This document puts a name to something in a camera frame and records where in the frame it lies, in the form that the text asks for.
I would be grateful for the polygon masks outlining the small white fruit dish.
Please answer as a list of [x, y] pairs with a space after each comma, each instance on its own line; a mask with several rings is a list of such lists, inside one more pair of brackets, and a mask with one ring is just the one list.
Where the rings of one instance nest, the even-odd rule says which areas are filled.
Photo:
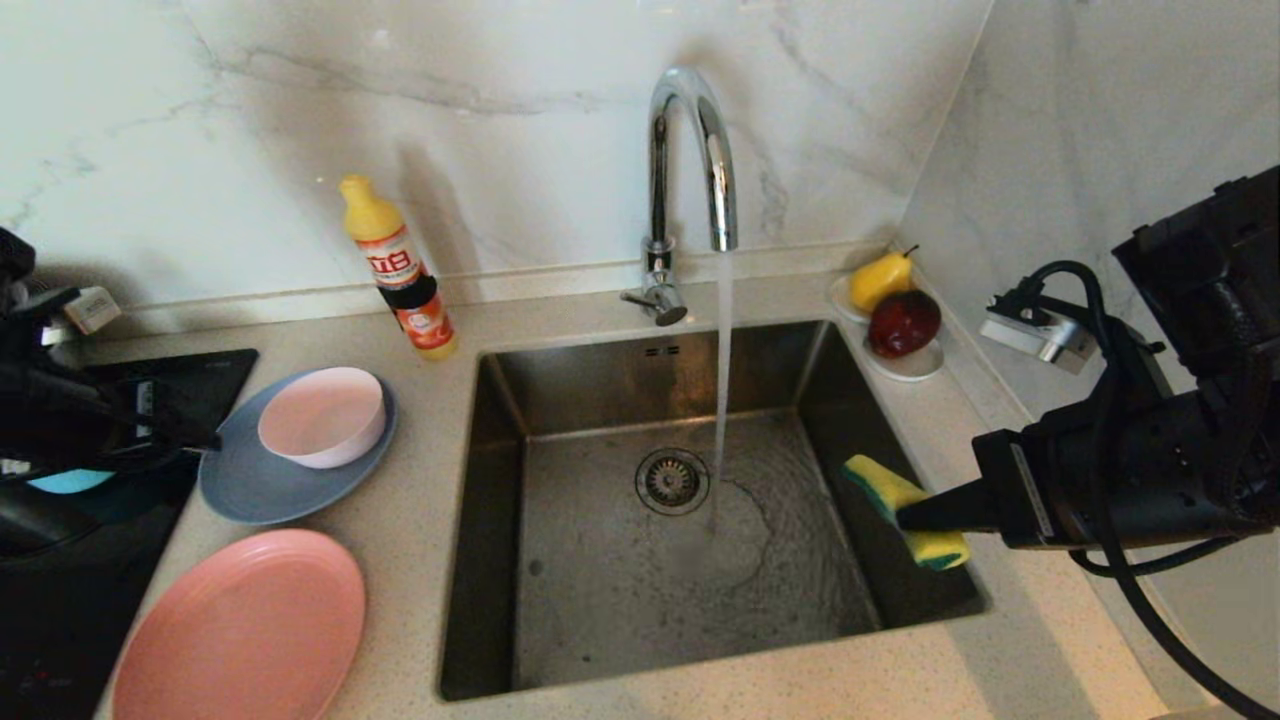
[[883, 377], [904, 383], [918, 383], [936, 375], [945, 365], [945, 348], [940, 337], [934, 337], [925, 347], [901, 357], [882, 357], [870, 350], [870, 315], [855, 307], [849, 297], [850, 277], [838, 275], [828, 288], [828, 297], [845, 320], [860, 325], [861, 346], [868, 352], [872, 366]]

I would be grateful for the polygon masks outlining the black frying pan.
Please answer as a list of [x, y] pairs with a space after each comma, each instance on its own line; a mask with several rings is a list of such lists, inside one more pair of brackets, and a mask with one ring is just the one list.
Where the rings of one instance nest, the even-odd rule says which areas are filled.
[[0, 483], [0, 562], [72, 544], [104, 527], [78, 495]]

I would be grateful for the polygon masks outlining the yellow green sponge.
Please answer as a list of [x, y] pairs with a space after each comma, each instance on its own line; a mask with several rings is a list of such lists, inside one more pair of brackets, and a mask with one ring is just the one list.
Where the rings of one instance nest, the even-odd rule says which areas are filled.
[[897, 511], [931, 498], [923, 488], [865, 455], [846, 460], [841, 474], [863, 491], [878, 515], [899, 533], [919, 568], [946, 571], [970, 560], [970, 546], [957, 530], [906, 530], [901, 527]]

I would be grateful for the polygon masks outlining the teal bowl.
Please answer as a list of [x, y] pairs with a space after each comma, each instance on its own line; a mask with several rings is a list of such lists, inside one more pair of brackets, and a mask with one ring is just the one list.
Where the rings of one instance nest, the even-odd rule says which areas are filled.
[[50, 495], [78, 495], [102, 486], [114, 475], [114, 471], [76, 469], [35, 478], [28, 486]]

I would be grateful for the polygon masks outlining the pink plate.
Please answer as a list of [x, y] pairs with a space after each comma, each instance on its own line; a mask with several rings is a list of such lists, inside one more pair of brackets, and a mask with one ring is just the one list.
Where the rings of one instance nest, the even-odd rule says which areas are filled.
[[364, 574], [315, 530], [219, 550], [151, 607], [122, 655], [113, 720], [323, 720], [364, 635]]

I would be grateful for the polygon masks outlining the pale pink bowl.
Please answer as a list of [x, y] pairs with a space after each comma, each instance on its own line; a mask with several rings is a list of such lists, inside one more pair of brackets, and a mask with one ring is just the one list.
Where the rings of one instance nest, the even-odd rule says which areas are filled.
[[370, 372], [333, 366], [289, 380], [262, 410], [257, 436], [270, 454], [329, 470], [370, 454], [389, 424], [388, 392]]

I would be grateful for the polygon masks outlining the yellow pear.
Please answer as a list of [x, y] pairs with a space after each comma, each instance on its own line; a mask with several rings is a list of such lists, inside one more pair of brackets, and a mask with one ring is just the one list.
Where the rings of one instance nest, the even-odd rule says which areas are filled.
[[870, 315], [878, 304], [891, 295], [914, 290], [913, 254], [918, 245], [884, 256], [858, 268], [849, 277], [847, 299], [851, 306]]

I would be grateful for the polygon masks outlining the blue grey plate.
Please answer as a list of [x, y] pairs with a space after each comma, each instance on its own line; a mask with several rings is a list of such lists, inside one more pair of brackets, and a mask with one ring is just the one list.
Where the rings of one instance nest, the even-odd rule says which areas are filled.
[[261, 446], [257, 424], [268, 401], [289, 380], [307, 373], [274, 382], [221, 423], [221, 450], [206, 454], [198, 466], [204, 501], [219, 516], [253, 527], [300, 520], [349, 496], [381, 464], [397, 430], [399, 409], [394, 391], [378, 375], [389, 395], [389, 424], [370, 454], [342, 468], [314, 470], [278, 457]]

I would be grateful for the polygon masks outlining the stainless steel sink basin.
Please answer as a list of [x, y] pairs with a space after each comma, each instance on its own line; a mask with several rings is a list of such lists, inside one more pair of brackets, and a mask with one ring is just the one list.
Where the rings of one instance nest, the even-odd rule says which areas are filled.
[[[983, 612], [965, 569], [914, 564], [841, 468], [910, 462], [831, 322], [484, 354], [439, 680], [448, 701], [945, 623]], [[639, 500], [650, 452], [710, 493]]]

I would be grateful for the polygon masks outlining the dark red apple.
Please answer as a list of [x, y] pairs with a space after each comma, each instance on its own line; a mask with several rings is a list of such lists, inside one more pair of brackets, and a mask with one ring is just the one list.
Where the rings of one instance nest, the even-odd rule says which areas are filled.
[[867, 342], [879, 357], [904, 357], [932, 342], [941, 324], [940, 305], [928, 293], [892, 293], [872, 313]]

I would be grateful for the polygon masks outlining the orange dish soap bottle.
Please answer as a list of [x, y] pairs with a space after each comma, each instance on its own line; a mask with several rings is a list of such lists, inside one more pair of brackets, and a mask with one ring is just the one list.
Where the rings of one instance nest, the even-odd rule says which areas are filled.
[[398, 327], [420, 356], [431, 361], [449, 357], [457, 346], [454, 328], [438, 281], [422, 260], [401, 210], [365, 176], [346, 176], [339, 192], [346, 204], [346, 233], [367, 263]]

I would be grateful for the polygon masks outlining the round metal drain strainer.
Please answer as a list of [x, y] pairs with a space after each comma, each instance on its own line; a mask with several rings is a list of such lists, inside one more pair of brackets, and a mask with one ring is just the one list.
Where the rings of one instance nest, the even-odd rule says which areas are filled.
[[710, 493], [710, 471], [685, 448], [664, 447], [645, 456], [634, 484], [640, 502], [653, 512], [680, 518], [695, 512]]

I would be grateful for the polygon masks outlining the chrome gooseneck faucet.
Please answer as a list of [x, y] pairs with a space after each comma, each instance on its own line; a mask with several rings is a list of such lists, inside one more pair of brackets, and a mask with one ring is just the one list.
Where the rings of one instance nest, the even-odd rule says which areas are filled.
[[669, 114], [676, 106], [684, 109], [698, 141], [710, 250], [732, 252], [740, 245], [737, 173], [719, 101], [696, 68], [671, 67], [655, 83], [646, 122], [649, 211], [641, 245], [643, 283], [639, 291], [620, 296], [641, 307], [659, 328], [680, 323], [689, 313], [675, 279], [675, 240], [668, 223]]

